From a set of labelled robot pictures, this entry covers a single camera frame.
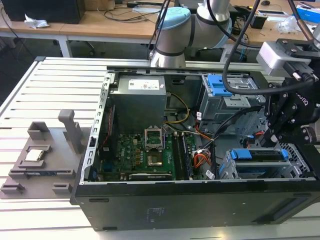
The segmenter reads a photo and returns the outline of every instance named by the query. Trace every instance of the green circuit board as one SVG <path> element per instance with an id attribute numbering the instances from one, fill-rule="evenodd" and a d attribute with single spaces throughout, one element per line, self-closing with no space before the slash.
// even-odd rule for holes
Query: green circuit board
<path id="1" fill-rule="evenodd" d="M 148 133 L 147 141 L 149 144 L 161 143 L 159 133 Z M 160 153 L 161 165 L 150 165 L 148 160 L 151 158 L 145 149 L 144 134 L 119 135 L 115 159 L 112 163 L 106 160 L 101 162 L 100 174 L 103 174 L 103 180 L 111 182 L 125 181 L 129 174 L 137 173 L 170 174 L 172 175 L 172 180 L 176 180 L 171 134 L 164 134 L 162 141 L 164 144 L 163 151 Z M 189 159 L 191 160 L 192 150 L 196 147 L 194 136 L 192 134 L 186 135 L 185 142 L 190 155 Z"/>

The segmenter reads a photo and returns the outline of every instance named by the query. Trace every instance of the sticker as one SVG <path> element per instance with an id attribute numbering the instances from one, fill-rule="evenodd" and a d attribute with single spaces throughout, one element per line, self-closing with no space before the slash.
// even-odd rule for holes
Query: sticker
<path id="1" fill-rule="evenodd" d="M 199 121 L 202 120 L 202 113 L 201 112 L 199 112 L 199 111 L 196 112 L 196 119 Z"/>
<path id="2" fill-rule="evenodd" d="M 215 175 L 214 175 L 212 172 L 210 172 L 209 170 L 207 170 L 207 171 L 205 172 L 205 175 L 206 175 L 208 178 L 210 178 L 211 180 L 215 178 Z"/>
<path id="3" fill-rule="evenodd" d="M 155 79 L 131 79 L 129 90 L 159 90 L 159 80 Z"/>
<path id="4" fill-rule="evenodd" d="M 40 172 L 26 172 L 26 175 L 40 175 Z"/>

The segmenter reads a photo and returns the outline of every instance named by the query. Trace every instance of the yellow wires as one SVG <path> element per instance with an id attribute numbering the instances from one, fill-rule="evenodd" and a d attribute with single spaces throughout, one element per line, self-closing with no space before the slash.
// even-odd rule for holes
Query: yellow wires
<path id="1" fill-rule="evenodd" d="M 165 124 L 180 124 L 180 123 L 184 123 L 188 118 L 189 118 L 189 114 L 190 114 L 190 109 L 188 108 L 187 104 L 181 99 L 181 97 L 179 97 L 177 94 L 171 93 L 171 95 L 175 96 L 177 99 L 179 99 L 179 101 L 185 106 L 186 108 L 186 116 L 184 119 L 182 120 L 176 120 L 176 121 L 164 121 Z"/>

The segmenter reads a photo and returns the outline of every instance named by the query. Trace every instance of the light blue robot joint cap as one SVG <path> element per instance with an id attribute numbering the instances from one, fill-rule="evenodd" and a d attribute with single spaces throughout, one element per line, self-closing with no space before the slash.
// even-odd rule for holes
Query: light blue robot joint cap
<path id="1" fill-rule="evenodd" d="M 169 7 L 163 21 L 162 30 L 176 28 L 188 21 L 190 17 L 191 12 L 188 8 L 180 6 Z"/>

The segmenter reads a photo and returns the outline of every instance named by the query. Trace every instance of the floor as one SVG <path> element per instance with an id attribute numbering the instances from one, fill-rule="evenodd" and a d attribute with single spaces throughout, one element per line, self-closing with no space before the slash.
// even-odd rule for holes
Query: floor
<path id="1" fill-rule="evenodd" d="M 0 104 L 2 104 L 17 82 L 25 74 L 33 62 L 33 57 L 22 45 L 30 50 L 33 56 L 60 57 L 59 45 L 54 45 L 52 40 L 44 39 L 15 39 L 16 47 L 5 47 L 0 50 Z M 145 44 L 91 42 L 95 49 L 95 56 L 90 56 L 90 48 L 84 42 L 73 41 L 71 50 L 75 58 L 110 58 L 110 59 L 144 59 L 147 46 Z M 247 51 L 247 62 L 255 63 L 257 51 Z M 219 62 L 222 50 L 214 49 L 201 51 L 200 56 L 191 57 L 192 50 L 185 51 L 187 61 Z M 233 62 L 241 62 L 240 56 L 235 55 Z"/>

